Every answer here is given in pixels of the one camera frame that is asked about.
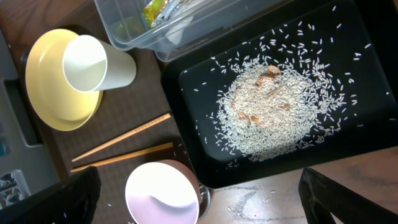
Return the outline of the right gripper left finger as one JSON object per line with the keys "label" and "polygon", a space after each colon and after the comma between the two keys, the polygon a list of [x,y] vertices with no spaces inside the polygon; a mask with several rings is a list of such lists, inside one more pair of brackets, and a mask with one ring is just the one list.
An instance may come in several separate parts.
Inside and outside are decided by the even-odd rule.
{"label": "right gripper left finger", "polygon": [[90,166],[68,179],[1,210],[1,224],[87,223],[93,221],[101,180]]}

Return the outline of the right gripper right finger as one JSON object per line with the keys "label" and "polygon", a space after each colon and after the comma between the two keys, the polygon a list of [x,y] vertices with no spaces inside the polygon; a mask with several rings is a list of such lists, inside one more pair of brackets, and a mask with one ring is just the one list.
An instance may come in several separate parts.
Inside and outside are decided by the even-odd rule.
{"label": "right gripper right finger", "polygon": [[327,176],[304,168],[298,185],[308,223],[397,223],[397,214]]}

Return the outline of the pink white bowl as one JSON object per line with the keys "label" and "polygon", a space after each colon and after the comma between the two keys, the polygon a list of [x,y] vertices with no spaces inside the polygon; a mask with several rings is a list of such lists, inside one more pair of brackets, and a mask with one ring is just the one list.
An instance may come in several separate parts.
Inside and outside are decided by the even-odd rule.
{"label": "pink white bowl", "polygon": [[181,162],[170,159],[148,162],[131,172],[125,199],[138,224],[196,224],[200,185]]}

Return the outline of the green orange snack wrapper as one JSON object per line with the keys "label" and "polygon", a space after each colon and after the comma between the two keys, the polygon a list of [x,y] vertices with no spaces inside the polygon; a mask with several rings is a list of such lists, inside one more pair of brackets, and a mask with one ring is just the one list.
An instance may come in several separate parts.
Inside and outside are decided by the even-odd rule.
{"label": "green orange snack wrapper", "polygon": [[147,25],[153,29],[185,10],[191,0],[152,0],[142,10]]}

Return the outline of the pile of rice waste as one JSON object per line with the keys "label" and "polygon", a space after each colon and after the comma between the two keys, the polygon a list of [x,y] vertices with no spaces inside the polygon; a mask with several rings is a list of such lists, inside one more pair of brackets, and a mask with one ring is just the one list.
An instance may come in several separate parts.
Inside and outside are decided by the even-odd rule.
{"label": "pile of rice waste", "polygon": [[331,142],[370,100],[371,43],[352,1],[267,27],[184,71],[180,90],[201,143],[226,169]]}

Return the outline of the black waste tray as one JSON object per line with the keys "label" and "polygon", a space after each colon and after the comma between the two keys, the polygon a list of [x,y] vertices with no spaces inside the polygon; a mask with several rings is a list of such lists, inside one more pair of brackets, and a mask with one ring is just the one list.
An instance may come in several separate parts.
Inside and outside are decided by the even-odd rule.
{"label": "black waste tray", "polygon": [[[217,99],[252,58],[325,66],[341,109],[309,146],[262,162],[228,152]],[[169,63],[161,84],[198,180],[216,189],[397,145],[397,9],[392,1],[293,1]]]}

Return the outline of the grey dish rack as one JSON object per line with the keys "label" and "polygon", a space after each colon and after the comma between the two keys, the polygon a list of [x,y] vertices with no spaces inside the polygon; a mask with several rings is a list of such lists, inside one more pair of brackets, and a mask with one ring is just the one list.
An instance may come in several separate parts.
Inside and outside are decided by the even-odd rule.
{"label": "grey dish rack", "polygon": [[50,154],[25,107],[10,46],[1,35],[1,208],[58,181]]}

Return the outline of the upper wooden chopstick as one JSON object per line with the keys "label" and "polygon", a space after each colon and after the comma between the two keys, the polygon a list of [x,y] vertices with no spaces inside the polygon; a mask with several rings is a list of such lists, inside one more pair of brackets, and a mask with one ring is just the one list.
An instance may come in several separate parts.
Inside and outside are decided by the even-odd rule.
{"label": "upper wooden chopstick", "polygon": [[134,129],[132,129],[132,130],[120,135],[120,136],[117,136],[117,137],[115,137],[115,138],[113,138],[113,139],[111,139],[111,140],[109,140],[109,141],[107,141],[105,143],[100,144],[99,146],[94,147],[93,149],[90,149],[87,152],[84,152],[83,154],[81,154],[81,155],[75,157],[74,159],[72,159],[72,162],[76,162],[76,161],[78,161],[80,159],[88,157],[88,156],[90,156],[90,155],[92,155],[92,154],[94,154],[96,152],[99,152],[99,151],[101,151],[101,150],[103,150],[103,149],[105,149],[105,148],[107,148],[107,147],[109,147],[109,146],[111,146],[113,144],[116,144],[117,142],[120,142],[120,141],[122,141],[124,139],[127,139],[127,138],[129,138],[129,137],[131,137],[131,136],[133,136],[133,135],[135,135],[135,134],[137,134],[137,133],[139,133],[141,131],[144,131],[144,130],[146,130],[148,128],[151,128],[151,127],[155,126],[156,124],[159,124],[159,123],[161,123],[163,121],[166,121],[167,119],[169,119],[171,117],[172,117],[172,115],[170,113],[163,114],[162,116],[159,116],[158,118],[155,118],[155,119],[153,119],[151,121],[148,121],[148,122],[146,122],[146,123],[134,128]]}

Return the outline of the wooden chopstick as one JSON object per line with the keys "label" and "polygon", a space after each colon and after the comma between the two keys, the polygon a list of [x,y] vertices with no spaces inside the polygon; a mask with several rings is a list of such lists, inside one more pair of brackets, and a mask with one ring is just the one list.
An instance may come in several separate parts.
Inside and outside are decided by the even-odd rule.
{"label": "wooden chopstick", "polygon": [[108,159],[103,159],[101,161],[93,162],[91,164],[83,165],[83,166],[80,166],[80,167],[72,169],[71,172],[78,172],[78,171],[86,169],[87,167],[90,167],[90,166],[93,166],[93,167],[105,166],[105,165],[112,164],[112,163],[115,163],[115,162],[131,159],[131,158],[135,158],[135,157],[139,157],[139,156],[143,156],[143,155],[150,154],[150,153],[157,152],[157,151],[162,151],[164,149],[169,149],[169,148],[172,148],[172,147],[174,147],[174,144],[172,142],[169,142],[169,143],[161,144],[161,145],[158,145],[158,146],[142,149],[140,151],[130,152],[130,153],[123,154],[123,155],[120,155],[120,156],[111,157],[111,158],[108,158]]}
{"label": "wooden chopstick", "polygon": [[159,123],[161,123],[163,121],[166,121],[167,119],[169,119],[171,117],[172,117],[172,115],[170,113],[163,114],[162,116],[159,116],[158,118],[155,118],[155,119],[153,119],[151,121],[148,121],[148,122],[146,122],[146,123],[134,128],[134,129],[132,129],[132,130],[120,135],[120,136],[117,136],[117,137],[115,137],[115,138],[113,138],[113,139],[111,139],[111,140],[109,140],[109,141],[107,141],[105,143],[100,144],[99,146],[94,147],[93,149],[90,149],[87,152],[84,152],[83,154],[81,154],[81,155],[75,157],[74,159],[72,159],[72,162],[76,162],[76,161],[78,161],[80,159],[88,157],[88,156],[90,156],[90,155],[92,155],[92,154],[94,154],[96,152],[99,152],[99,151],[101,151],[101,150],[103,150],[103,149],[105,149],[105,148],[107,148],[107,147],[109,147],[109,146],[111,146],[113,144],[116,144],[117,142],[120,142],[120,141],[122,141],[124,139],[127,139],[127,138],[129,138],[129,137],[131,137],[131,136],[133,136],[133,135],[135,135],[135,134],[137,134],[137,133],[139,133],[141,131],[144,131],[144,130],[146,130],[148,128],[151,128],[151,127],[155,126],[156,124],[159,124]]}

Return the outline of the dark brown serving tray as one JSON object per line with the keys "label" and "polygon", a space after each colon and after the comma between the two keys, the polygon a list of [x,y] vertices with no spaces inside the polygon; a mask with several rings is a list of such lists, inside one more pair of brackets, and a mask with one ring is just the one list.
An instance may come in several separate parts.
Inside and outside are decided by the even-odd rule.
{"label": "dark brown serving tray", "polygon": [[154,53],[136,49],[129,51],[129,54],[134,57],[138,67],[135,80],[129,86],[106,90],[99,109],[82,127],[74,131],[57,131],[36,114],[33,115],[40,137],[47,149],[57,155],[53,162],[62,170],[64,177],[68,177],[70,171],[78,166],[168,142],[174,144],[170,149],[98,167],[101,195],[93,223],[134,223],[126,205],[125,186],[131,172],[139,165],[172,159],[191,166],[172,118],[100,152],[73,161],[74,157],[169,112],[169,104],[160,84],[161,71]]}

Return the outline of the yellow plate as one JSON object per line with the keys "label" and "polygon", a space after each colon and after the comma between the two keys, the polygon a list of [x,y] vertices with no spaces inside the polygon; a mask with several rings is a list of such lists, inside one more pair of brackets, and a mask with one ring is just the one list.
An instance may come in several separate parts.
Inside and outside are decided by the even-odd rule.
{"label": "yellow plate", "polygon": [[63,53],[77,36],[67,29],[46,32],[32,46],[25,67],[25,85],[34,111],[45,124],[59,131],[83,126],[103,98],[102,91],[74,90],[64,77]]}

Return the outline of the lower wooden chopstick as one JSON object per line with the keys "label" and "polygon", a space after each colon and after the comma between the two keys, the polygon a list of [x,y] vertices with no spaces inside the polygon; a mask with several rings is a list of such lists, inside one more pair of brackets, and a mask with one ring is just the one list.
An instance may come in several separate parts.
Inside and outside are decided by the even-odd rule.
{"label": "lower wooden chopstick", "polygon": [[161,145],[158,145],[158,146],[142,149],[140,151],[130,152],[130,153],[123,154],[123,155],[120,155],[120,156],[111,157],[111,158],[108,158],[108,159],[103,159],[101,161],[93,162],[91,164],[83,165],[83,166],[80,166],[80,167],[72,169],[71,172],[78,172],[78,171],[86,169],[87,167],[90,167],[90,166],[93,166],[93,167],[105,166],[105,165],[112,164],[112,163],[115,163],[115,162],[131,159],[131,158],[135,158],[135,157],[139,157],[139,156],[143,156],[143,155],[150,154],[150,153],[157,152],[157,151],[162,151],[164,149],[169,149],[169,148],[172,148],[172,147],[174,147],[174,144],[172,142],[169,142],[169,143],[161,144]]}

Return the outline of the white paper cup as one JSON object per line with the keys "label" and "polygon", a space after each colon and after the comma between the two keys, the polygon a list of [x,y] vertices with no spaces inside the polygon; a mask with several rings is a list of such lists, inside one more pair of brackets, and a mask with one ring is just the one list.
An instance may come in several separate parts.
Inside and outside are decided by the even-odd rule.
{"label": "white paper cup", "polygon": [[69,42],[62,69],[67,83],[80,92],[128,86],[137,73],[132,56],[91,35],[79,35]]}

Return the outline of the clear plastic bin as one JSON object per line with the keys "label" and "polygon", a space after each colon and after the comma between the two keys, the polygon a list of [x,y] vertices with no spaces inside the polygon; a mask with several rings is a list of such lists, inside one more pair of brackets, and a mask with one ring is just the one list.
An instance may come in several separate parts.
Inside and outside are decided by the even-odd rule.
{"label": "clear plastic bin", "polygon": [[95,0],[110,43],[170,62],[285,4],[284,0]]}

